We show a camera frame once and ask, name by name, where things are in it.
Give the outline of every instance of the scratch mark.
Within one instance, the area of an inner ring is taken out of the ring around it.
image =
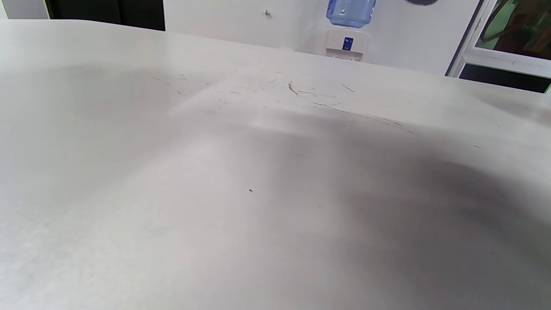
[[[498,122],[494,121],[492,118],[490,118],[490,121],[492,121],[492,123],[494,123],[498,128],[501,128],[498,124]]]
[[[349,91],[351,91],[351,92],[355,93],[355,91],[351,90],[351,89],[350,89],[350,88],[348,88],[348,87],[347,87],[346,85],[344,85],[344,84],[342,84],[342,85],[343,85],[343,87],[344,87],[344,88],[346,88],[347,90],[349,90]]]
[[[294,89],[293,89],[293,81],[289,82],[289,90],[292,91],[293,93],[295,93],[295,95],[299,95],[299,93],[297,93]]]

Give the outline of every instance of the table surface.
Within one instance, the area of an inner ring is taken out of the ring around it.
[[[548,95],[0,23],[1,309],[548,309]]]

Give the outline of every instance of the black object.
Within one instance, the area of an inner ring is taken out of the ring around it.
[[[416,6],[429,6],[434,4],[438,0],[406,0],[409,3],[415,4]]]
[[[122,25],[165,31],[163,0],[118,0]]]
[[[470,64],[465,65],[459,78],[537,93],[545,93],[551,84],[549,78]]]
[[[46,0],[52,19],[94,20],[165,30],[163,0]]]

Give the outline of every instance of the door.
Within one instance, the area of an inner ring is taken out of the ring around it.
[[[501,70],[500,79],[517,73],[514,79],[525,80],[519,83],[543,78],[551,84],[551,0],[485,0],[476,20],[450,76]]]
[[[51,19],[94,20],[165,30],[163,0],[46,0]]]

